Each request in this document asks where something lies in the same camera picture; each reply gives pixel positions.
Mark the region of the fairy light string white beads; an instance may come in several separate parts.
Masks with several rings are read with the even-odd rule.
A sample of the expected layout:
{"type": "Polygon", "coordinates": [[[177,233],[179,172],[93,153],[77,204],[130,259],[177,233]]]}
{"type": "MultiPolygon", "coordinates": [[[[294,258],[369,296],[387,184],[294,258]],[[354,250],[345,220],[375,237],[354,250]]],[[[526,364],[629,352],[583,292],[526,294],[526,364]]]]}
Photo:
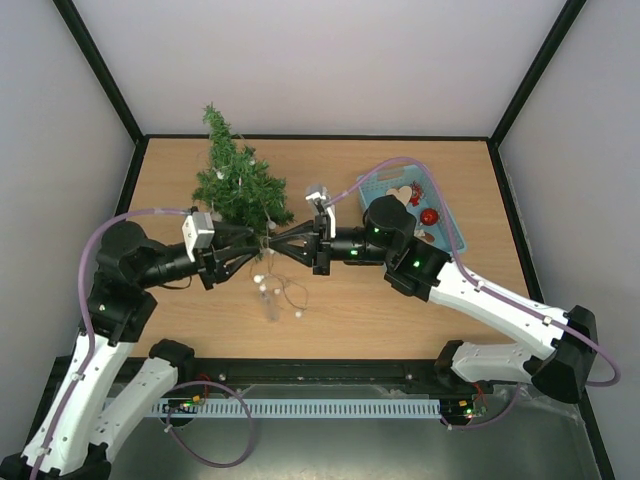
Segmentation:
{"type": "MultiPolygon", "coordinates": [[[[210,213],[214,220],[222,221],[218,215],[210,213]]],[[[269,243],[277,228],[270,231],[265,244],[259,246],[262,255],[256,261],[263,261],[265,264],[253,276],[253,282],[258,286],[259,297],[265,309],[265,316],[272,322],[280,319],[281,305],[279,302],[281,300],[288,304],[294,317],[300,319],[306,313],[309,298],[306,287],[274,270],[275,251],[269,248],[269,243]]]]}

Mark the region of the small green christmas tree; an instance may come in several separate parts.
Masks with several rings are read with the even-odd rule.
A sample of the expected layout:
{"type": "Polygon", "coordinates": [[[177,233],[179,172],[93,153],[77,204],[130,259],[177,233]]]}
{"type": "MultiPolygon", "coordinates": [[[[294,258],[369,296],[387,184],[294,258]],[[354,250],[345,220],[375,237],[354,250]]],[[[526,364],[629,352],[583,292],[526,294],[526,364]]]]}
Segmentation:
{"type": "Polygon", "coordinates": [[[254,148],[234,138],[230,123],[211,104],[204,108],[203,123],[209,128],[208,160],[196,174],[192,200],[225,223],[250,228],[241,246],[263,246],[270,231],[294,221],[286,180],[272,175],[254,148]]]}

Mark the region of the light blue plastic basket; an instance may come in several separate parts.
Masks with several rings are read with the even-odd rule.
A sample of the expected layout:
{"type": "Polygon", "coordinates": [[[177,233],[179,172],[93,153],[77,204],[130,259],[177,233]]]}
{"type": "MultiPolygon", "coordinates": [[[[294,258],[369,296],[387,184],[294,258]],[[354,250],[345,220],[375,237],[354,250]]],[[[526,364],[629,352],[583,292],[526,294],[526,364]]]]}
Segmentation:
{"type": "Polygon", "coordinates": [[[411,187],[414,193],[419,194],[417,200],[410,199],[406,205],[406,210],[416,218],[415,234],[427,243],[451,254],[452,243],[440,199],[431,179],[416,165],[385,168],[364,181],[358,187],[362,210],[365,211],[374,199],[386,195],[392,189],[399,190],[401,187],[411,187]],[[427,209],[437,213],[438,219],[433,225],[422,222],[421,215],[427,209]]]}

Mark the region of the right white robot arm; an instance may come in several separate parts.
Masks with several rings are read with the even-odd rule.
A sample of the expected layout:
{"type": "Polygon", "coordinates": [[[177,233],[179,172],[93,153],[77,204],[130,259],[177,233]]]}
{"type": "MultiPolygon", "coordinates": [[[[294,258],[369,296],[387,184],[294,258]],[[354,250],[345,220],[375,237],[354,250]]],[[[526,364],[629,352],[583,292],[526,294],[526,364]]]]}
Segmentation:
{"type": "Polygon", "coordinates": [[[314,219],[272,237],[270,248],[316,275],[328,275],[334,261],[382,266],[399,293],[462,312],[511,338],[505,345],[448,342],[436,367],[443,389],[520,382],[560,402],[581,400],[596,357],[590,310],[538,303],[464,270],[449,253],[415,236],[414,217],[392,195],[375,199],[360,227],[338,227],[332,209],[317,209],[314,219]]]}

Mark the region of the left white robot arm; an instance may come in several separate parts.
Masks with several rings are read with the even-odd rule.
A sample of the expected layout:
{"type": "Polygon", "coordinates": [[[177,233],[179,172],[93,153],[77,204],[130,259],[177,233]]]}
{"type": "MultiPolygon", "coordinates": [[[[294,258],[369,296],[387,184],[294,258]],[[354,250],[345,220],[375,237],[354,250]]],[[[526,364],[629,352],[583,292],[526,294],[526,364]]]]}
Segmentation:
{"type": "Polygon", "coordinates": [[[157,306],[153,287],[198,276],[206,289],[229,280],[259,252],[253,230],[183,212],[182,242],[147,237],[125,213],[88,240],[78,271],[82,324],[72,359],[41,425],[24,449],[3,459],[4,479],[106,479],[123,444],[151,406],[193,385],[195,352],[172,340],[154,345],[112,402],[117,374],[157,306]]]}

